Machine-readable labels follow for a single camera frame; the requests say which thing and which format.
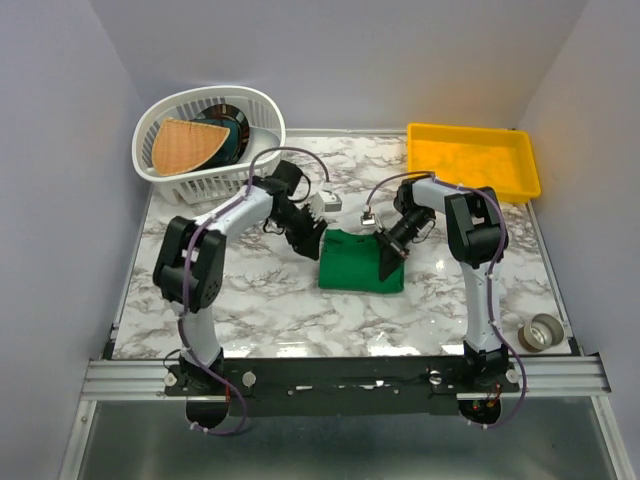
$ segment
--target cable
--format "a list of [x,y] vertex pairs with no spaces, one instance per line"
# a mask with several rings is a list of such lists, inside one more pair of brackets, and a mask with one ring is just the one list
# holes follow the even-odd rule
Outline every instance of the cable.
[[267,227],[271,224],[271,220],[268,218],[262,224],[262,231],[264,233],[270,233],[273,235],[282,235],[284,233],[284,227],[280,227],[280,230],[267,230]]
[[291,203],[302,203],[307,198],[309,198],[309,195],[311,195],[311,179],[307,177],[304,173],[302,174],[302,177],[307,181],[307,194],[302,198],[296,198],[295,200],[291,200]]
[[175,350],[171,350],[169,353],[167,353],[164,358],[162,359],[162,366],[164,368],[167,369],[167,371],[169,370],[169,367],[167,367],[167,360],[171,355],[175,355],[176,353],[178,353],[181,349],[180,348],[176,348]]
[[518,402],[516,403],[515,407],[513,407],[513,409],[506,415],[506,417],[500,419],[498,422],[492,425],[483,425],[483,428],[500,427],[505,423],[507,423],[509,420],[511,420],[518,413],[527,395],[527,373],[524,368],[524,362],[522,361],[522,358],[520,358],[520,355],[518,355],[518,352],[516,352],[515,348],[511,346],[511,344],[507,341],[504,335],[502,335],[502,332],[500,332],[500,330],[498,329],[497,322],[495,319],[495,312],[493,311],[493,302],[491,301],[493,296],[492,295],[493,294],[493,269],[496,263],[498,262],[498,259],[504,252],[504,247],[507,242],[507,226],[504,221],[504,215],[502,214],[502,210],[500,210],[499,205],[493,200],[493,198],[491,198],[482,190],[479,190],[477,188],[465,187],[462,185],[453,185],[451,183],[443,182],[441,180],[438,180],[438,178],[435,175],[435,172],[426,171],[426,170],[420,170],[415,172],[403,172],[403,173],[399,173],[397,175],[392,175],[390,177],[385,178],[384,180],[379,182],[377,185],[375,185],[371,190],[371,192],[369,192],[369,196],[365,201],[365,207],[369,211],[371,210],[370,204],[371,204],[371,199],[373,198],[373,194],[376,192],[376,190],[382,187],[382,185],[384,185],[387,182],[390,182],[391,180],[395,180],[397,178],[402,178],[402,177],[411,176],[411,175],[428,175],[429,177],[433,178],[433,181],[435,183],[439,185],[443,185],[445,187],[449,187],[455,190],[463,190],[463,191],[475,193],[476,195],[479,195],[480,197],[482,197],[498,215],[498,221],[500,223],[500,241],[498,242],[498,248],[496,249],[496,252],[493,255],[493,258],[489,263],[489,268],[487,269],[487,297],[488,297],[488,304],[489,304],[489,321],[491,323],[491,328],[493,329],[493,332],[495,333],[496,337],[498,337],[498,340],[500,340],[500,342],[507,347],[507,350],[509,350],[511,355],[513,355],[513,357],[516,359],[516,362],[518,363],[518,366],[522,371],[522,390],[520,392],[520,397],[518,398]]
[[325,163],[322,161],[322,159],[319,156],[317,156],[315,153],[300,147],[270,147],[270,148],[265,148],[261,152],[258,152],[256,156],[253,157],[253,160],[251,160],[251,163],[249,164],[249,179],[247,180],[247,189],[244,192],[245,197],[249,194],[249,192],[251,191],[251,188],[253,187],[253,176],[256,171],[256,162],[260,157],[271,152],[298,152],[298,153],[304,153],[305,155],[309,155],[316,162],[318,162],[322,167],[322,170],[324,170],[325,181],[326,182],[331,181],[331,179],[329,178],[329,169],[327,168]]
[[427,238],[429,238],[429,235],[431,234],[433,229],[436,228],[436,221],[435,220],[429,220],[429,223],[431,224],[431,228],[429,229],[427,234],[424,237],[422,237],[420,240],[418,240],[417,242],[415,241],[416,239],[414,238],[413,240],[411,240],[411,243],[413,243],[414,245],[419,245],[420,243],[424,242]]
[[390,177],[385,178],[384,180],[382,180],[380,183],[378,183],[375,187],[371,189],[366,202],[364,202],[365,206],[371,208],[370,204],[371,204],[371,199],[373,198],[373,194],[376,193],[376,190],[378,190],[382,185],[384,185],[387,182],[390,182],[391,180],[395,180],[396,178],[408,177],[411,175],[429,175],[430,177],[434,177],[434,178],[436,176],[435,172],[431,172],[427,170],[418,170],[415,172],[403,172],[403,173],[398,173],[397,175],[391,175]]
[[492,392],[489,392],[489,395],[487,395],[487,399],[486,399],[487,406],[489,408],[493,407],[498,402],[498,400],[500,400],[500,396],[502,395],[502,392],[500,391],[499,383],[496,383],[496,396],[491,398],[491,393]]
[[509,352],[511,352],[511,354],[513,355],[513,358],[516,359],[516,362],[518,363],[518,366],[520,367],[520,370],[522,371],[522,389],[520,391],[520,397],[518,398],[518,402],[516,403],[515,407],[513,407],[513,409],[504,417],[501,418],[500,420],[498,420],[496,423],[492,424],[492,425],[483,425],[482,428],[497,428],[500,427],[502,425],[504,425],[505,423],[507,423],[509,420],[511,420],[520,410],[520,408],[522,407],[522,404],[524,402],[524,399],[527,395],[527,373],[525,371],[524,368],[524,362],[522,361],[522,358],[520,357],[520,355],[518,355],[518,352],[516,352],[515,348],[513,348],[513,346],[511,346],[511,344],[507,341],[506,338],[504,338],[504,335],[502,335],[502,332],[500,332],[500,330],[498,329],[498,325],[495,319],[495,312],[493,311],[493,302],[491,301],[492,299],[492,293],[493,293],[493,268],[495,267],[496,263],[498,262],[498,259],[500,258],[500,256],[502,255],[502,253],[504,252],[504,247],[505,244],[507,242],[507,226],[506,223],[504,221],[504,215],[502,214],[502,210],[500,210],[500,207],[498,206],[498,204],[493,200],[493,198],[491,198],[491,196],[489,196],[488,194],[486,194],[485,192],[483,192],[482,190],[479,190],[477,188],[471,188],[471,187],[464,187],[461,185],[453,185],[451,183],[446,183],[446,182],[442,182],[440,180],[438,180],[437,178],[434,177],[434,182],[443,185],[445,187],[449,187],[449,188],[454,188],[454,189],[458,189],[458,190],[465,190],[468,192],[473,192],[476,195],[479,195],[480,197],[482,197],[490,206],[491,208],[493,208],[493,210],[496,212],[496,214],[498,215],[498,221],[500,223],[500,241],[498,242],[498,248],[496,249],[496,253],[493,255],[493,258],[491,259],[491,262],[489,263],[489,268],[487,269],[487,297],[488,297],[488,304],[489,304],[489,321],[491,323],[491,328],[493,329],[493,332],[496,334],[496,337],[498,337],[498,340],[500,340],[500,342],[507,347],[507,350],[509,350]]
[[212,215],[211,217],[207,218],[204,222],[202,222],[202,224],[200,224],[198,228],[196,228],[195,232],[193,232],[193,234],[191,235],[191,238],[189,239],[189,244],[187,246],[187,251],[186,251],[186,256],[184,261],[184,273],[183,273],[184,276],[182,279],[183,310],[182,310],[182,313],[178,316],[178,334],[180,335],[180,340],[182,341],[182,344],[184,345],[185,350],[191,355],[191,358],[196,363],[196,365],[198,365],[198,367],[202,369],[211,378],[217,380],[218,382],[225,385],[229,390],[231,390],[236,395],[236,397],[238,397],[238,400],[240,401],[240,404],[242,406],[242,418],[240,420],[240,423],[236,425],[233,429],[223,430],[223,431],[212,431],[207,428],[201,427],[196,423],[193,423],[191,425],[192,429],[197,429],[211,435],[222,436],[222,435],[234,435],[238,433],[244,426],[245,422],[247,421],[247,418],[249,416],[249,409],[247,407],[246,400],[240,393],[240,390],[238,390],[235,385],[229,382],[226,378],[221,377],[217,373],[213,372],[208,366],[202,363],[200,358],[198,358],[198,355],[196,354],[196,352],[193,350],[193,347],[191,346],[191,343],[189,342],[189,339],[185,334],[184,319],[189,313],[189,279],[191,278],[191,257],[193,255],[193,250],[195,249],[198,239],[200,238],[202,233],[207,229],[207,227],[211,225],[211,223],[213,223],[220,216],[230,212],[231,210],[233,210],[235,207],[237,207],[247,199],[247,196],[251,191],[251,187],[253,185],[253,176],[255,174],[256,161],[267,153],[277,152],[277,151],[292,151],[292,152],[299,152],[299,153],[304,153],[306,155],[309,155],[314,160],[316,160],[324,170],[326,181],[327,182],[330,181],[329,170],[327,169],[327,166],[320,159],[320,157],[318,157],[315,153],[310,152],[309,150],[305,150],[304,148],[298,148],[298,147],[271,147],[271,148],[262,150],[261,152],[258,152],[255,157],[253,157],[253,160],[251,160],[251,164],[249,165],[249,179],[247,181],[247,188],[244,192],[244,195],[240,195],[236,197],[235,200],[233,200],[228,205],[225,205],[224,207],[222,207],[220,211],[218,211],[215,215]]

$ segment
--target orange pad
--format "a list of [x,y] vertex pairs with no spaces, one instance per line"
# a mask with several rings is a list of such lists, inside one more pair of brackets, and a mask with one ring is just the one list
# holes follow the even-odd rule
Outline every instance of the orange pad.
[[224,145],[229,129],[166,118],[151,150],[151,163],[163,177],[204,165]]

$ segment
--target white connector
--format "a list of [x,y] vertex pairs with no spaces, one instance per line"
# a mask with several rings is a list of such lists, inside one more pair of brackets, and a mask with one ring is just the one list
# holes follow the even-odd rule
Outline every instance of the white connector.
[[371,212],[371,207],[369,205],[362,207],[360,224],[364,227],[374,227],[377,224],[376,214]]
[[337,213],[342,210],[342,200],[333,193],[333,186],[330,182],[324,182],[318,193],[311,199],[309,204],[311,215],[319,219],[326,217],[327,214]]

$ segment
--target green cloth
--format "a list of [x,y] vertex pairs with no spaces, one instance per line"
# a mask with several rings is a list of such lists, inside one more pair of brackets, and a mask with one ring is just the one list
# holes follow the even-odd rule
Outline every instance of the green cloth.
[[373,235],[327,230],[320,256],[318,286],[374,293],[404,290],[404,264],[384,282],[378,279],[379,264],[380,253]]

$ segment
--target screw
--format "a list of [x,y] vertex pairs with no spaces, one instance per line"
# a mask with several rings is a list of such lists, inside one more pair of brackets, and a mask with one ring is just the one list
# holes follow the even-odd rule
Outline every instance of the screw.
[[178,383],[178,379],[173,373],[167,373],[163,381],[165,386],[167,387],[173,387],[176,383]]
[[244,375],[242,375],[242,383],[245,387],[253,387],[253,385],[256,383],[256,380],[256,374],[251,370],[249,370],[248,372],[244,372]]
[[512,368],[507,370],[505,377],[509,383],[518,383],[518,380],[520,380],[520,374]]

